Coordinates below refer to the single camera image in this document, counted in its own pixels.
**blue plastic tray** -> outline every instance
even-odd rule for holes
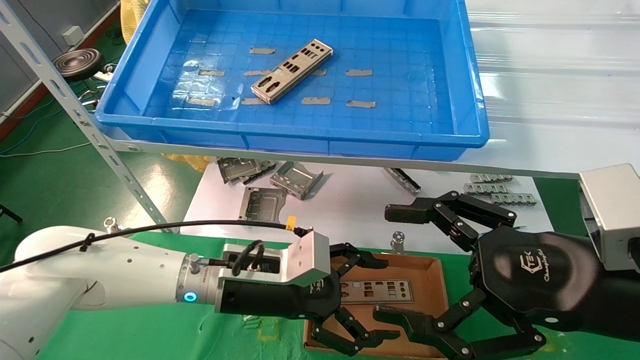
[[[326,75],[274,105],[241,103],[259,79],[245,71],[272,69],[313,38],[334,50]],[[96,116],[136,140],[451,161],[489,138],[463,1],[155,0],[120,63]],[[303,105],[310,96],[331,104]]]

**stool seat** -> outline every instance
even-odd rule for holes
[[[96,49],[78,49],[53,59],[53,65],[68,83],[90,79],[105,66],[104,57]]]

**white robotic arm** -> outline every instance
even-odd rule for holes
[[[20,243],[15,260],[82,241],[89,233],[105,234],[69,226],[40,230]],[[227,254],[238,255],[244,249],[225,245]],[[76,247],[3,272],[0,274],[0,359],[34,358],[69,309],[103,310],[196,302],[215,305],[219,311],[222,304],[218,294],[222,294],[229,279],[308,286],[331,272],[329,239],[314,232],[287,249],[265,249],[263,256],[276,261],[279,271],[242,271],[233,276],[232,269],[211,266],[208,259],[197,254],[187,255],[118,236],[97,241],[84,252]]]

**logo on robot hand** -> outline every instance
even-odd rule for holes
[[[531,251],[523,252],[524,255],[520,255],[520,265],[524,270],[532,274],[535,274],[538,270],[542,270],[542,260],[540,260],[539,256],[534,258],[533,255],[531,255]]]

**blue indicator light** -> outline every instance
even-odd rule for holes
[[[198,299],[198,295],[193,291],[189,291],[188,293],[184,293],[184,301],[186,302],[194,302]]]

